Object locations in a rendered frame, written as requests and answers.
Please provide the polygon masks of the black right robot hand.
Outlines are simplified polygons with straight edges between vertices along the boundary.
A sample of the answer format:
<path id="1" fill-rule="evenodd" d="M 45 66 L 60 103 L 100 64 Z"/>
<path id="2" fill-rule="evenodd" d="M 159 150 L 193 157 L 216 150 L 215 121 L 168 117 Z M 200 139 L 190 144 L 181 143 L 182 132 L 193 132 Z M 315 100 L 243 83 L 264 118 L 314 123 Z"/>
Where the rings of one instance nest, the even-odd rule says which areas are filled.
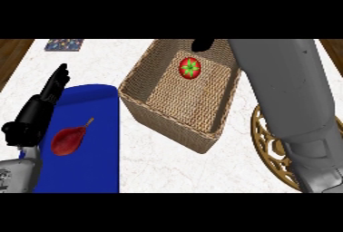
<path id="1" fill-rule="evenodd" d="M 206 50 L 210 49 L 213 42 L 215 42 L 213 39 L 196 39 L 193 41 L 193 51 L 196 53 L 205 52 Z"/>

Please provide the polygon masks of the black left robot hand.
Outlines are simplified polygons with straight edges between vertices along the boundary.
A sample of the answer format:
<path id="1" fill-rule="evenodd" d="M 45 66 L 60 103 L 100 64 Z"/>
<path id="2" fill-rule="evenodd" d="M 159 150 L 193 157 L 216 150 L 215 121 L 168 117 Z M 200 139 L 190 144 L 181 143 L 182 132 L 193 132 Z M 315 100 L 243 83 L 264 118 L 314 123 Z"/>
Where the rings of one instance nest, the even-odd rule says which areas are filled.
<path id="1" fill-rule="evenodd" d="M 67 64 L 63 63 L 48 80 L 42 93 L 36 94 L 24 104 L 15 121 L 8 122 L 2 127 L 8 146 L 35 147 L 42 141 L 69 81 Z"/>

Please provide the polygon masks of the red tomato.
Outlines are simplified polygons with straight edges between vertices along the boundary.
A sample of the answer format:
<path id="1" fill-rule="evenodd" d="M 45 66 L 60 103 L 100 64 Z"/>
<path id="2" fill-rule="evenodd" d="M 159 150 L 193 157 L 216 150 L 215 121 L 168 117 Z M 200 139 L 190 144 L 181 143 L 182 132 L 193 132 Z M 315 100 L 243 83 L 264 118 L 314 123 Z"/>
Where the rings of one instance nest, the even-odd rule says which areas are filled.
<path id="1" fill-rule="evenodd" d="M 202 63 L 193 57 L 179 62 L 179 74 L 185 79 L 194 79 L 202 73 Z"/>

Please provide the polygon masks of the blue placemat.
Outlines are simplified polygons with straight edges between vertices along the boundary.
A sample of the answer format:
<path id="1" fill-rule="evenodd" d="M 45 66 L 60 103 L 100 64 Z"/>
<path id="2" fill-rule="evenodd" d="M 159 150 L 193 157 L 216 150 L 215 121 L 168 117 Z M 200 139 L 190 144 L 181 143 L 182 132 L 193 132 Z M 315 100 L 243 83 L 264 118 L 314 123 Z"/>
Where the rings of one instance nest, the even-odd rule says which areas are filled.
<path id="1" fill-rule="evenodd" d="M 60 130 L 86 126 L 79 149 L 52 153 Z M 39 145 L 43 166 L 37 193 L 117 193 L 120 191 L 120 99 L 117 88 L 86 84 L 64 90 L 51 126 Z"/>

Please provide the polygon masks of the brown wicker basket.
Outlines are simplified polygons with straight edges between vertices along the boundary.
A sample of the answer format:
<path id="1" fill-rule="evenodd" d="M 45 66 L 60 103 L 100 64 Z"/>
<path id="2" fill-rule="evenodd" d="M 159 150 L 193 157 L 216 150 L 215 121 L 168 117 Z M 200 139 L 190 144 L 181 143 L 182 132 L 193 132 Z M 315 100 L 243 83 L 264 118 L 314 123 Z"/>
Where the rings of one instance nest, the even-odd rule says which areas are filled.
<path id="1" fill-rule="evenodd" d="M 119 93 L 139 123 L 199 153 L 216 143 L 237 91 L 242 70 L 225 39 L 196 53 L 191 39 L 157 39 L 129 72 Z M 179 62 L 202 63 L 194 79 L 179 74 Z"/>

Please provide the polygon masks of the dark patterned mat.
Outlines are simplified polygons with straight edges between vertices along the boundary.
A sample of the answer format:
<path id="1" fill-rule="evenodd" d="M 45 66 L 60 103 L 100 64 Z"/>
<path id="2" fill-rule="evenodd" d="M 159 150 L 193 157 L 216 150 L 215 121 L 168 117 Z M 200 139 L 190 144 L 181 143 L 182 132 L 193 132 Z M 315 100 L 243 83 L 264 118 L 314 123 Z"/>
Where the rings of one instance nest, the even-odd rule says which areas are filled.
<path id="1" fill-rule="evenodd" d="M 49 52 L 77 52 L 83 39 L 49 39 L 45 50 Z"/>

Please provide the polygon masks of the round gold trivet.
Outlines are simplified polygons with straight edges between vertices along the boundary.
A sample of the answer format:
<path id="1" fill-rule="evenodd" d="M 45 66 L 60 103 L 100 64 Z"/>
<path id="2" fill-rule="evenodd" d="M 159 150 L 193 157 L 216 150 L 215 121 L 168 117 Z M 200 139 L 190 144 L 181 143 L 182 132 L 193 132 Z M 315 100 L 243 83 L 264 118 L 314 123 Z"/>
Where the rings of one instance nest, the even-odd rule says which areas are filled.
<path id="1" fill-rule="evenodd" d="M 255 107 L 250 116 L 250 137 L 256 152 L 267 168 L 283 183 L 287 184 L 293 189 L 299 190 L 299 182 L 290 168 L 292 160 L 289 158 L 281 140 L 276 138 L 270 132 L 261 106 Z"/>

